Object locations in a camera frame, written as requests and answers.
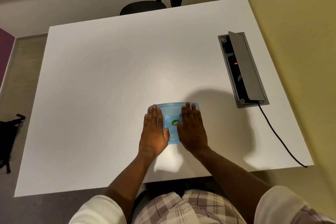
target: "floor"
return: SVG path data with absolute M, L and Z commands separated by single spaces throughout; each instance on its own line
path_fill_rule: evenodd
M 0 92 L 0 120 L 27 117 L 16 138 L 11 157 L 12 173 L 0 170 L 0 223 L 67 223 L 80 206 L 103 188 L 13 198 L 25 145 L 27 128 L 43 59 L 47 35 L 17 40 Z M 292 189 L 317 211 L 336 219 L 335 203 L 317 167 L 295 167 L 254 174 L 272 185 Z

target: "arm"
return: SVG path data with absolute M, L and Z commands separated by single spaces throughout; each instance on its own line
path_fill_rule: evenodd
M 108 186 L 105 196 L 113 199 L 127 218 L 147 170 L 153 160 L 166 148 L 169 140 L 168 128 L 163 131 L 163 118 L 156 105 L 149 108 L 143 121 L 143 131 L 136 158 Z
M 210 149 L 195 104 L 187 102 L 181 113 L 183 124 L 177 124 L 180 142 L 212 174 L 245 221 L 253 223 L 258 202 L 271 185 Z

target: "tabletop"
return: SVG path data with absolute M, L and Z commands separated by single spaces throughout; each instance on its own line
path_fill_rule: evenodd
M 199 103 L 209 146 L 248 171 L 299 166 L 258 107 L 237 108 L 218 41 L 228 31 L 245 33 L 275 131 L 313 165 L 248 1 L 222 0 L 51 27 L 15 196 L 106 187 L 160 103 Z M 207 175 L 178 144 L 144 181 Z

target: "black cable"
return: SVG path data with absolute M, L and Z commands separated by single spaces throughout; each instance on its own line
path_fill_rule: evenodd
M 258 104 L 258 106 L 259 106 L 259 108 L 260 108 L 260 111 L 261 111 L 262 114 L 264 115 L 264 117 L 265 117 L 267 123 L 269 124 L 269 127 L 272 129 L 273 133 L 276 135 L 276 137 L 280 140 L 280 142 L 282 143 L 282 145 L 283 145 L 283 146 L 285 147 L 285 149 L 288 151 L 289 155 L 291 155 L 291 157 L 292 157 L 296 162 L 298 162 L 301 166 L 307 168 L 308 166 L 305 166 L 305 165 L 302 164 L 300 161 L 298 161 L 298 160 L 293 156 L 293 154 L 288 150 L 288 148 L 287 148 L 287 146 L 285 145 L 285 143 L 281 140 L 281 138 L 278 136 L 278 134 L 277 134 L 277 133 L 274 131 L 274 129 L 272 128 L 271 123 L 268 121 L 268 119 L 267 119 L 267 117 L 266 117 L 264 111 L 262 110 L 262 108 L 261 108 L 259 102 L 257 102 L 257 104 Z

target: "hand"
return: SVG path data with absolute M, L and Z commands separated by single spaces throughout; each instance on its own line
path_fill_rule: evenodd
M 139 143 L 139 154 L 156 158 L 168 145 L 169 129 L 163 131 L 163 117 L 156 105 L 149 107 L 143 120 L 143 130 Z
M 208 137 L 203 126 L 200 110 L 196 105 L 187 102 L 181 109 L 182 122 L 177 123 L 178 137 L 182 145 L 191 154 L 208 148 Z

